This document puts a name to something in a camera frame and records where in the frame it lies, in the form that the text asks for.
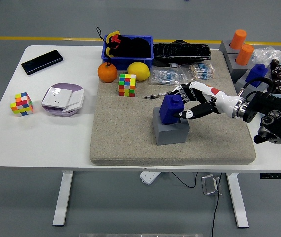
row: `red tag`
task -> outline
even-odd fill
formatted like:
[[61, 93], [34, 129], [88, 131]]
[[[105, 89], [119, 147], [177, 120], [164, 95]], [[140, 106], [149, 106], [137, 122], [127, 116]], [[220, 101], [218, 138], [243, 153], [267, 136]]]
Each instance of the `red tag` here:
[[213, 87], [211, 89], [211, 92], [213, 92], [214, 95], [217, 95], [217, 93], [220, 92], [220, 90]]

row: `orange cylinder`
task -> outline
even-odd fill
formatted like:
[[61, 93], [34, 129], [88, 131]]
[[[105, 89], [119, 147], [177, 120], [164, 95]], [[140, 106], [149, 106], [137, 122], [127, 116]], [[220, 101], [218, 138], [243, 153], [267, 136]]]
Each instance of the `orange cylinder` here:
[[230, 47], [235, 50], [239, 50], [244, 44], [247, 37], [247, 31], [236, 30], [233, 39], [231, 40]]
[[254, 51], [254, 47], [250, 44], [244, 44], [243, 46], [241, 46], [239, 54], [237, 55], [236, 58], [236, 63], [242, 66], [247, 65], [253, 51]]

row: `purple plate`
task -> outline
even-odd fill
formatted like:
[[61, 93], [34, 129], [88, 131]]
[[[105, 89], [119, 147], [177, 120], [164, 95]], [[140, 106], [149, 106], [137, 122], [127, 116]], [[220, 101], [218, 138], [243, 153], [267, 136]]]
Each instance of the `purple plate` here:
[[[58, 84], [52, 85], [51, 87], [60, 88], [60, 89], [66, 89], [66, 90], [72, 90], [72, 91], [79, 91], [79, 90], [82, 89], [82, 87], [79, 86], [79, 85], [67, 84], [67, 83], [58, 83]], [[42, 107], [47, 112], [49, 112], [49, 113], [51, 113], [53, 115], [64, 116], [64, 117], [68, 117], [68, 116], [71, 116], [73, 114], [76, 114], [77, 111], [78, 111], [78, 110], [73, 110], [73, 111], [70, 111], [70, 112], [62, 113], [63, 109], [60, 109], [60, 108], [54, 108], [54, 107], [49, 107], [49, 106], [44, 106], [44, 105], [42, 105]]]

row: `yellow floor line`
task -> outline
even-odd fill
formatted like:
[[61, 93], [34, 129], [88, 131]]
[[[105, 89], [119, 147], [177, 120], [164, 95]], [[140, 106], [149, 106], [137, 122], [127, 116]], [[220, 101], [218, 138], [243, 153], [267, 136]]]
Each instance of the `yellow floor line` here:
[[[100, 38], [78, 38], [78, 37], [28, 37], [28, 36], [0, 36], [0, 40], [47, 40], [47, 41], [94, 41], [101, 42]], [[154, 39], [154, 43], [171, 43], [176, 39]], [[220, 44], [221, 40], [198, 40], [198, 39], [184, 39], [187, 43], [200, 43], [200, 44]], [[281, 42], [258, 42], [247, 41], [247, 44], [252, 45], [269, 45], [281, 46]]]

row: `rubik's cube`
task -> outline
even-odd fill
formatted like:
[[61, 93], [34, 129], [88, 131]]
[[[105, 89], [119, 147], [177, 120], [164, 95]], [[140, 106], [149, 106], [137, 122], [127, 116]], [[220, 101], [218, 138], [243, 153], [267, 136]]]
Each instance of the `rubik's cube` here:
[[136, 75], [120, 74], [119, 95], [135, 97]]
[[17, 117], [33, 113], [32, 101], [26, 92], [11, 96], [10, 107]]

